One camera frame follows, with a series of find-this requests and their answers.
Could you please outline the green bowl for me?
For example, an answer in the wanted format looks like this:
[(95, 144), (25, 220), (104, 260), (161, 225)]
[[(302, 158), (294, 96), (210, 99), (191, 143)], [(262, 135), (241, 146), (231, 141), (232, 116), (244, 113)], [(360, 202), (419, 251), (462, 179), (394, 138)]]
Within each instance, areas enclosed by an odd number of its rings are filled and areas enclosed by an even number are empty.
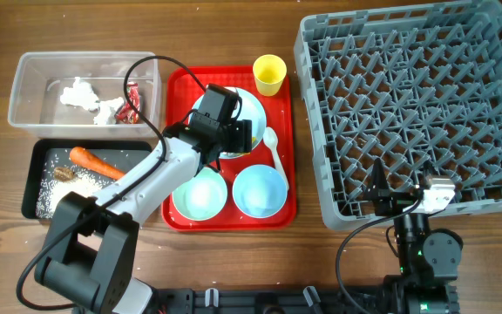
[(211, 168), (203, 168), (190, 181), (173, 191), (173, 205), (191, 221), (202, 222), (217, 216), (227, 202), (227, 184)]

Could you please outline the yellow plastic cup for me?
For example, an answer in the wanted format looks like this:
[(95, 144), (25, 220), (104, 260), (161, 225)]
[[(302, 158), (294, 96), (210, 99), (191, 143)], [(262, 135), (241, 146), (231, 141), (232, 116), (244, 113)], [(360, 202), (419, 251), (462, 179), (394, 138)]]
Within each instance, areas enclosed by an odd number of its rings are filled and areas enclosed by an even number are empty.
[(287, 66), (282, 58), (266, 54), (254, 61), (252, 71), (257, 91), (270, 97), (279, 92), (287, 75)]

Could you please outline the red snack wrapper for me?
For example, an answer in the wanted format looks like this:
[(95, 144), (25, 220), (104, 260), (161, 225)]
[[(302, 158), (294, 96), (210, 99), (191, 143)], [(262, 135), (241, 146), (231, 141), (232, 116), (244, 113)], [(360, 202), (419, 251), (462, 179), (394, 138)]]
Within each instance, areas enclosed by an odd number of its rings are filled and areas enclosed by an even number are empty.
[(127, 95), (128, 100), (115, 114), (116, 121), (123, 124), (137, 124), (139, 122), (138, 111), (141, 109), (139, 84), (129, 82), (127, 84)]

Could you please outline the white tissue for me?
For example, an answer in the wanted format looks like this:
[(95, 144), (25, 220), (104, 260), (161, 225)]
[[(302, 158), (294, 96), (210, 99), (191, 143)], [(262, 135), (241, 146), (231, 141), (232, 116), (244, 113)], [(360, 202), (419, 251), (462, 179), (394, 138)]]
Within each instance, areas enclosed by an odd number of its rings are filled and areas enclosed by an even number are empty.
[(93, 123), (97, 126), (115, 125), (115, 114), (124, 103), (125, 101), (121, 97), (100, 101), (98, 114), (93, 118)]
[(72, 87), (63, 90), (59, 100), (63, 105), (79, 106), (89, 112), (99, 108), (99, 98), (92, 85), (80, 77), (74, 79)]

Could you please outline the white rice pile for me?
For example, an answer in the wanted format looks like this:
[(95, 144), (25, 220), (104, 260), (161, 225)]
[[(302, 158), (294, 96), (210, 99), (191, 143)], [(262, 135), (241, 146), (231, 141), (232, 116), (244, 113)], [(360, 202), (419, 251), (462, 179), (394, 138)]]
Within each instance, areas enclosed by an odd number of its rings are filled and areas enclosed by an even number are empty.
[[(106, 184), (99, 175), (74, 164), (70, 152), (70, 148), (51, 148), (44, 157), (35, 210), (38, 219), (51, 219), (58, 203), (70, 192), (88, 197)], [(53, 177), (55, 167), (68, 167), (76, 178), (67, 182), (56, 180)]]

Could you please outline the orange carrot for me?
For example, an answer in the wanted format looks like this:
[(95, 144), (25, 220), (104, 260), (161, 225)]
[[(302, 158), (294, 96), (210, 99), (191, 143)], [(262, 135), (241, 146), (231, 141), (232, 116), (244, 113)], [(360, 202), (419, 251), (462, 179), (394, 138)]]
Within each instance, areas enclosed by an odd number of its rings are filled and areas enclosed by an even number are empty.
[(125, 175), (124, 172), (104, 162), (83, 147), (74, 147), (70, 152), (70, 159), (78, 166), (114, 180), (119, 180)]

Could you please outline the brown food lump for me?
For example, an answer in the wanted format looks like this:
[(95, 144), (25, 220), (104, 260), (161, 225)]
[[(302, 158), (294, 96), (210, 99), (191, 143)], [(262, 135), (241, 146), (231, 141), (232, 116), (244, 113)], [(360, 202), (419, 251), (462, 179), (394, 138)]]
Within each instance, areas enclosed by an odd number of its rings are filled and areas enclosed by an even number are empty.
[(72, 181), (76, 178), (76, 174), (68, 167), (55, 167), (53, 177), (62, 182)]

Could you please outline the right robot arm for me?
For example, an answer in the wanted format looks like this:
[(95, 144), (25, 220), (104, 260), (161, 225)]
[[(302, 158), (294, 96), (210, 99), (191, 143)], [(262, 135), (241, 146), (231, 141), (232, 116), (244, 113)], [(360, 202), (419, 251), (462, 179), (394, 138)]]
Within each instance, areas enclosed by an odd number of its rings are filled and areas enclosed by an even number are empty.
[(455, 184), (424, 163), (422, 183), (410, 192), (390, 189), (383, 163), (377, 158), (363, 198), (376, 213), (393, 221), (398, 276), (388, 275), (376, 296), (381, 313), (459, 313), (458, 266), (464, 243), (449, 229), (432, 229), (430, 217), (445, 210), (455, 195)]

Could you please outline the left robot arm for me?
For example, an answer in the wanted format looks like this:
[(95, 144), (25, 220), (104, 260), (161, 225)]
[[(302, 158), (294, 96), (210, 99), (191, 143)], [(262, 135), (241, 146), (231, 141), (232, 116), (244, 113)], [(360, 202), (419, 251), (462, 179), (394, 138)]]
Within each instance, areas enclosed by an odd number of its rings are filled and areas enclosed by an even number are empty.
[(220, 154), (248, 153), (252, 123), (229, 113), (192, 114), (158, 134), (137, 166), (94, 196), (67, 194), (43, 248), (26, 267), (37, 283), (90, 313), (148, 313), (151, 286), (132, 276), (139, 227), (177, 187)]

